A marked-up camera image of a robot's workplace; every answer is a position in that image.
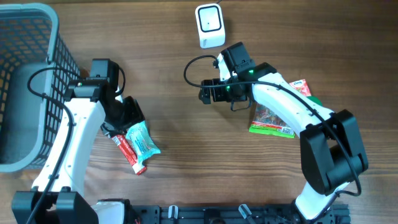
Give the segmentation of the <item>red snack bar wrapper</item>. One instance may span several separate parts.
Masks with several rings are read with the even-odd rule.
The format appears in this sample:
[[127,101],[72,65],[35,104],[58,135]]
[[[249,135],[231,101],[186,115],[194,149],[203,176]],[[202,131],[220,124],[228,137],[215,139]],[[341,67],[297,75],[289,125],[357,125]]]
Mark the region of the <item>red snack bar wrapper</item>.
[[147,167],[143,164],[138,162],[138,157],[133,148],[128,143],[125,136],[121,134],[117,134],[111,138],[120,151],[123,153],[124,157],[129,162],[130,166],[132,167],[134,173],[136,175],[141,175],[147,170]]

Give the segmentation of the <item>mint green wipes pouch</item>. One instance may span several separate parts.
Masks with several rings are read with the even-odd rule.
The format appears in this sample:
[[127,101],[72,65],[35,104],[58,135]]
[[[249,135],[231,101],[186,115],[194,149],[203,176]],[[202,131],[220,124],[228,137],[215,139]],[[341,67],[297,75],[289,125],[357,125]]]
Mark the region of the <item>mint green wipes pouch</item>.
[[161,150],[150,137],[146,121],[131,126],[127,131],[126,138],[132,142],[132,147],[137,154],[137,161],[140,164],[143,164],[146,159],[154,154],[161,153]]

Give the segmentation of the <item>green gummy candy bag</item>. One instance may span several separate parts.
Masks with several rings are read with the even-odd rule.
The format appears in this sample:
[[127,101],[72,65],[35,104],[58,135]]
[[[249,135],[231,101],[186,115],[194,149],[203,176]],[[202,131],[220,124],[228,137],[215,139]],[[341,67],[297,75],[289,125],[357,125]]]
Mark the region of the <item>green gummy candy bag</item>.
[[283,138],[294,138],[293,129],[287,125],[272,110],[264,105],[257,104],[252,123],[249,127],[250,133],[273,135]]

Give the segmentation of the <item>small red white packet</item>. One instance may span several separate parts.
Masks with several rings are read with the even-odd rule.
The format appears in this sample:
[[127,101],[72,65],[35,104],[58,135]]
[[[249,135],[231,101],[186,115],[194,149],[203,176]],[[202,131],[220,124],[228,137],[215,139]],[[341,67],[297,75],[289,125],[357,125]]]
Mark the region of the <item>small red white packet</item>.
[[289,83],[289,85],[292,88],[294,88],[295,90],[297,90],[299,93],[301,93],[303,96],[311,96],[312,95],[306,79],[301,79],[301,80],[291,82],[291,83]]

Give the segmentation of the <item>green lid spice jar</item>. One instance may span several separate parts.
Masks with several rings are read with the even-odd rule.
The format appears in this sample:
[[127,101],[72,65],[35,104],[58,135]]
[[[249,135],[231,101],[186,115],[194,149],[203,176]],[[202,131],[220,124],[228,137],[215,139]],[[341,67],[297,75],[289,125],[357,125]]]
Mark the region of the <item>green lid spice jar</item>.
[[312,102],[314,102],[320,106],[323,106],[322,102],[316,96],[307,96],[307,98],[309,100],[311,100]]

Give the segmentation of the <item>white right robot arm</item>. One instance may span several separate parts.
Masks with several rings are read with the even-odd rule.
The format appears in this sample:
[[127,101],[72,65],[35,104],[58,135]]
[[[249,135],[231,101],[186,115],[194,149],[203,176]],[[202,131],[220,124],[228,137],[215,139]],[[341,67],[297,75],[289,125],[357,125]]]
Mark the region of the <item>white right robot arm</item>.
[[242,42],[211,59],[220,76],[198,85],[198,97],[204,104],[255,101],[299,136],[306,184],[294,200],[294,209],[301,220],[315,223],[323,218],[342,194],[361,195],[359,175],[368,169],[369,162],[351,112],[334,112],[303,96],[272,65],[255,64]]

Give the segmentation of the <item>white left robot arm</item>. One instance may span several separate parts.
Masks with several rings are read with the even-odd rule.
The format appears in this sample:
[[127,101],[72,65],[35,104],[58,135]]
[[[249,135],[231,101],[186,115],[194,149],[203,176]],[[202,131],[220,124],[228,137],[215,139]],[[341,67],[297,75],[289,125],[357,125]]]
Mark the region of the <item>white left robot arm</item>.
[[117,134],[144,120],[137,101],[118,86],[124,70],[110,59],[94,59],[90,76],[70,80],[61,101],[27,89],[63,110],[49,157],[30,191],[18,191],[12,211],[18,223],[137,223],[129,200],[100,200],[91,206],[83,198],[86,167],[96,133],[104,126]]

